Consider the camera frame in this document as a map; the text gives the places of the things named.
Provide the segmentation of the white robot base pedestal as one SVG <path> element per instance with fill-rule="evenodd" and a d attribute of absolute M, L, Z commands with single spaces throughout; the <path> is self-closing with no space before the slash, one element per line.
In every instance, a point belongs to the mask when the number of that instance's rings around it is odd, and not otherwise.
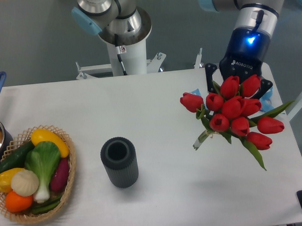
<path fill-rule="evenodd" d="M 162 64 L 167 55 L 158 52 L 152 59 L 146 56 L 146 40 L 133 45 L 115 46 L 106 44 L 110 63 L 100 65 L 79 66 L 76 62 L 78 75 L 76 79 L 95 79 L 101 74 L 108 74 L 114 77 L 123 75 L 144 75 L 163 72 Z"/>

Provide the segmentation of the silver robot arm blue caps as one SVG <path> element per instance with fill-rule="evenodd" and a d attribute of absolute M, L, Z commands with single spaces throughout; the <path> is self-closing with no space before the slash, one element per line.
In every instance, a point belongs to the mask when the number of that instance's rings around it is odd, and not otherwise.
<path fill-rule="evenodd" d="M 241 82 L 261 76 L 261 67 L 269 47 L 284 0 L 198 0 L 206 11 L 239 10 L 232 36 L 218 65 L 206 64 L 207 89 L 215 92 L 212 75 L 238 76 Z M 107 45 L 113 75 L 140 75 L 149 72 L 146 38 L 152 29 L 147 12 L 136 0 L 77 0 L 72 17 L 79 27 L 99 36 Z"/>

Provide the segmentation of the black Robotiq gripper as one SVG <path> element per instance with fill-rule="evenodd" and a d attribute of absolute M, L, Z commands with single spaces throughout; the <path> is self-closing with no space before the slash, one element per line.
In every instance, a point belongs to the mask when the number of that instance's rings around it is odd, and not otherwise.
<path fill-rule="evenodd" d="M 220 73 L 224 80 L 230 76 L 238 76 L 243 82 L 252 75 L 261 76 L 261 67 L 270 37 L 261 32 L 253 32 L 248 28 L 237 28 L 232 32 L 228 47 L 223 59 L 219 62 Z M 205 76 L 207 89 L 210 93 L 216 93 L 213 85 L 213 74 L 218 69 L 216 64 L 205 64 Z M 273 82 L 262 78 L 259 90 L 252 96 L 260 99 L 273 86 Z"/>

